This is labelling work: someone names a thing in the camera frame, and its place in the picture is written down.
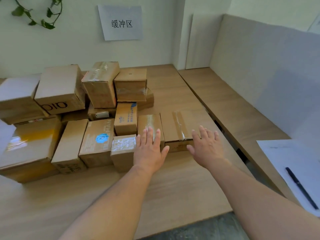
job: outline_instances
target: person's right hand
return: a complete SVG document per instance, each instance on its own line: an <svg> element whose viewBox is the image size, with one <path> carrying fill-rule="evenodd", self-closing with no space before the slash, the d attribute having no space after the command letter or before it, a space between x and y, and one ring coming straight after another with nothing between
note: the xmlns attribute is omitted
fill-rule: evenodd
<svg viewBox="0 0 320 240"><path fill-rule="evenodd" d="M186 146L194 160L206 169L215 160L226 160L218 132L212 133L203 126L199 126L199 131L201 138L198 133L192 130L194 147L192 145Z"/></svg>

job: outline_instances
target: human hand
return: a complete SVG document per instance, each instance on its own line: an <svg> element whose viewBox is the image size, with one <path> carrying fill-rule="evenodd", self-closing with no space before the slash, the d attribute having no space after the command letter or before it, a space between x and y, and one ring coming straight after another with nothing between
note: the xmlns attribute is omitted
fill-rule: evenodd
<svg viewBox="0 0 320 240"><path fill-rule="evenodd" d="M151 127L144 129L142 135L136 137L136 148L133 155L134 166L143 168L151 174L161 168L169 152L169 146L165 146L160 152L160 137L160 129L157 129L153 142Z"/></svg>
<svg viewBox="0 0 320 240"><path fill-rule="evenodd" d="M218 132L212 133L203 126L199 126L199 131L201 138L198 133L192 130L194 147L192 145L186 146L194 160L206 169L216 160L226 160Z"/></svg>

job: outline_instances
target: green plant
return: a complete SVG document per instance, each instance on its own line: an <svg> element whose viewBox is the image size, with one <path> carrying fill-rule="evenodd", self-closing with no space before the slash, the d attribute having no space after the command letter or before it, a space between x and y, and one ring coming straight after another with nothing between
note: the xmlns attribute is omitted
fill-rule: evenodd
<svg viewBox="0 0 320 240"><path fill-rule="evenodd" d="M52 0L50 7L47 8L47 14L46 16L48 18L51 18L52 16L56 16L56 18L54 19L53 22L46 22L44 19L42 19L39 23L37 21L35 21L32 16L31 16L31 11L33 9L26 9L24 8L19 2L18 0L15 0L15 2L18 4L18 7L16 9L14 9L11 14L13 16L22 16L23 14L26 14L28 16L28 18L31 20L30 23L28 23L28 25L30 26L34 26L34 25L41 25L44 28L47 29L54 29L55 26L54 24L56 23L56 21L58 20L58 18L60 17L61 13L62 13L62 0ZM53 6L59 6L60 7L60 12L58 13L53 13L51 8Z"/></svg>

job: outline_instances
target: light wood surface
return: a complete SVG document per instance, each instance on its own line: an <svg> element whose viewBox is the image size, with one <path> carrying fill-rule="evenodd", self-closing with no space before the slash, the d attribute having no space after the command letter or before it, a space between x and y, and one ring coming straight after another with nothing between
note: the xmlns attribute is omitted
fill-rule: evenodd
<svg viewBox="0 0 320 240"><path fill-rule="evenodd" d="M178 72L209 113L216 118L246 157L269 179L275 189L299 204L256 142L290 139L290 137L236 93L209 67Z"/></svg>
<svg viewBox="0 0 320 240"><path fill-rule="evenodd" d="M155 102L153 108L140 114L192 109L199 123L218 129L172 65L147 67L147 76ZM225 137L221 137L228 159L251 175ZM0 239L57 239L95 198L122 176L114 166L106 166L25 185L0 177ZM169 153L147 190L135 239L231 210L216 181L188 152Z"/></svg>

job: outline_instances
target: person's right arm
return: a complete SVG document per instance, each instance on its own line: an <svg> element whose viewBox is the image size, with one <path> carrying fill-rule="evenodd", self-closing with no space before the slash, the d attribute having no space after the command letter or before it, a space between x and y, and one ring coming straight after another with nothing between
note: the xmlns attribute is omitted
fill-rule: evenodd
<svg viewBox="0 0 320 240"><path fill-rule="evenodd" d="M319 239L320 220L251 178L225 157L218 132L193 131L195 161L209 170L250 239Z"/></svg>

